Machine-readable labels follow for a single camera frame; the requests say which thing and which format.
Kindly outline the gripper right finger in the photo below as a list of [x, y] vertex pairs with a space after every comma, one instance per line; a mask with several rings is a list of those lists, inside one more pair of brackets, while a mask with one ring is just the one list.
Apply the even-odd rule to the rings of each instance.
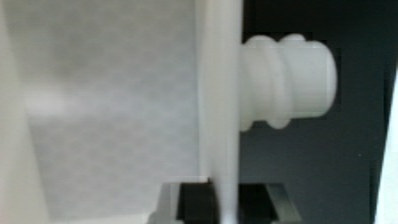
[[280, 183], [245, 183], [238, 187], [239, 224], [302, 224], [302, 216]]

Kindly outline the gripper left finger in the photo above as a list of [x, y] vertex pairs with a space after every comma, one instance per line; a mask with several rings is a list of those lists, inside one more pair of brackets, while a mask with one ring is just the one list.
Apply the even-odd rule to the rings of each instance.
[[213, 186], [207, 182], [161, 185], [147, 224], [213, 224]]

